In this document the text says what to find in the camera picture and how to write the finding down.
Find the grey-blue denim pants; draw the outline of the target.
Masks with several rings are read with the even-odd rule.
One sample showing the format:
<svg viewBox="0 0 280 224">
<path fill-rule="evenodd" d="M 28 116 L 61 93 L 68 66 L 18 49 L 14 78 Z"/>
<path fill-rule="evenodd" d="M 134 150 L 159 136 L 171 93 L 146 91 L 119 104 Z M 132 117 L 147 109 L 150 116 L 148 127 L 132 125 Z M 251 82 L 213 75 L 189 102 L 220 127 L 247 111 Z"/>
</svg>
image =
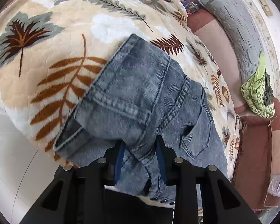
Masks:
<svg viewBox="0 0 280 224">
<path fill-rule="evenodd" d="M 175 201 L 176 188 L 161 177 L 154 143 L 191 164 L 213 164 L 227 173 L 227 159 L 204 88 L 161 49 L 132 34 L 74 108 L 53 145 L 78 167 L 125 143 L 118 191 L 159 202 Z"/>
</svg>

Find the red pink sofa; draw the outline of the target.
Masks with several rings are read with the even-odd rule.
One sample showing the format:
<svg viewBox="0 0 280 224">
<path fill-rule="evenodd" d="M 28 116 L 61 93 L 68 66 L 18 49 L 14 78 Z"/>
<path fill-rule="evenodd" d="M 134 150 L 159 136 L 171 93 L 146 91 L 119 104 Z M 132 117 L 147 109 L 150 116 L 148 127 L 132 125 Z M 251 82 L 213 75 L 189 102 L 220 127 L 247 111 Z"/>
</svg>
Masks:
<svg viewBox="0 0 280 224">
<path fill-rule="evenodd" d="M 240 130 L 234 178 L 237 191 L 253 210 L 272 209 L 280 206 L 280 102 L 273 99 L 275 114 L 272 119 L 256 116 L 249 109 L 240 93 L 241 77 L 232 44 L 216 18 L 205 9 L 190 15 L 188 27 L 202 40 L 214 56 L 221 70 L 235 111 L 244 124 Z"/>
</svg>

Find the green white patterned blanket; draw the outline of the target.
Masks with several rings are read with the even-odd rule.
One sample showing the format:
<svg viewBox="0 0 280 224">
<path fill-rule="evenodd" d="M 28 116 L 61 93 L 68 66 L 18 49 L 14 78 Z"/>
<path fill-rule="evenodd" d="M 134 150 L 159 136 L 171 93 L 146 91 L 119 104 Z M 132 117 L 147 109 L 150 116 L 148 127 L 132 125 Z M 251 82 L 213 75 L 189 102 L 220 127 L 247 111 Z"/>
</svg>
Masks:
<svg viewBox="0 0 280 224">
<path fill-rule="evenodd" d="M 260 52 L 256 72 L 241 86 L 241 94 L 255 115 L 270 119 L 275 114 L 275 107 L 274 103 L 264 104 L 265 72 L 265 55 Z"/>
</svg>

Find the dark grey crumpled cloth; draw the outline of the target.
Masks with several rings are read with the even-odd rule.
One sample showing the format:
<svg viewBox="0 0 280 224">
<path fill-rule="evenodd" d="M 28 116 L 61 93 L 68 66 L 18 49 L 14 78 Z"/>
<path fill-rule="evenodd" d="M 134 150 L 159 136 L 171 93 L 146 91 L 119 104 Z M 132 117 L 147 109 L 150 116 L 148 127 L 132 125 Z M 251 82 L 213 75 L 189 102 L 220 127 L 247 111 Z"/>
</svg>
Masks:
<svg viewBox="0 0 280 224">
<path fill-rule="evenodd" d="M 270 76 L 265 72 L 265 91 L 264 91 L 264 104 L 266 106 L 273 103 L 273 90 L 271 88 Z"/>
</svg>

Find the beige leaf-print blanket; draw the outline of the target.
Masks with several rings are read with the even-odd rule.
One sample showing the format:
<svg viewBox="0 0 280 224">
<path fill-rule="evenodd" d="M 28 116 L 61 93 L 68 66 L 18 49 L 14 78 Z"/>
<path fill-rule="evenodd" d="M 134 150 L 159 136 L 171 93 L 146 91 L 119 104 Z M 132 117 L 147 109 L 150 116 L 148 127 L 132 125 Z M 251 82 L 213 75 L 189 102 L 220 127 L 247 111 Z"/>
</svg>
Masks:
<svg viewBox="0 0 280 224">
<path fill-rule="evenodd" d="M 187 26 L 179 0 L 11 0 L 0 13 L 0 101 L 23 135 L 60 165 L 53 143 L 120 44 L 136 34 L 179 62 L 205 89 L 227 174 L 239 120 L 210 46 Z"/>
</svg>

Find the grey quilted pillow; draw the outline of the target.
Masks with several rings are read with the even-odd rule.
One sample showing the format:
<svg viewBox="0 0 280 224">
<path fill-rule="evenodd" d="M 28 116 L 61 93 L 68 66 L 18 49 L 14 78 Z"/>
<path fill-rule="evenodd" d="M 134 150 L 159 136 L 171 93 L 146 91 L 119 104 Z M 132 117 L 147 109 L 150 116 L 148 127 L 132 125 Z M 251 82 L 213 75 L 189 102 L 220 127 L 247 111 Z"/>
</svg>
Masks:
<svg viewBox="0 0 280 224">
<path fill-rule="evenodd" d="M 222 25 L 238 59 L 242 82 L 256 72 L 264 51 L 259 32 L 243 0 L 198 0 Z"/>
</svg>

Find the beige wall switch plate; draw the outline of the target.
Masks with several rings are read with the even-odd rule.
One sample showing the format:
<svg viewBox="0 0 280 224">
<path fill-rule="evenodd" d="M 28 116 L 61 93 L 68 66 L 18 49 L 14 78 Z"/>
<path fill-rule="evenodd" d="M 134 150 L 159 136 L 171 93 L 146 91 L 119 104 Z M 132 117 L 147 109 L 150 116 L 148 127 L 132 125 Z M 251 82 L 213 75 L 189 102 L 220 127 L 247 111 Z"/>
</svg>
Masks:
<svg viewBox="0 0 280 224">
<path fill-rule="evenodd" d="M 267 17 L 273 16 L 273 12 L 271 11 L 269 5 L 267 4 L 266 0 L 258 0 L 261 4 L 262 9 L 264 10 L 264 13 Z"/>
</svg>

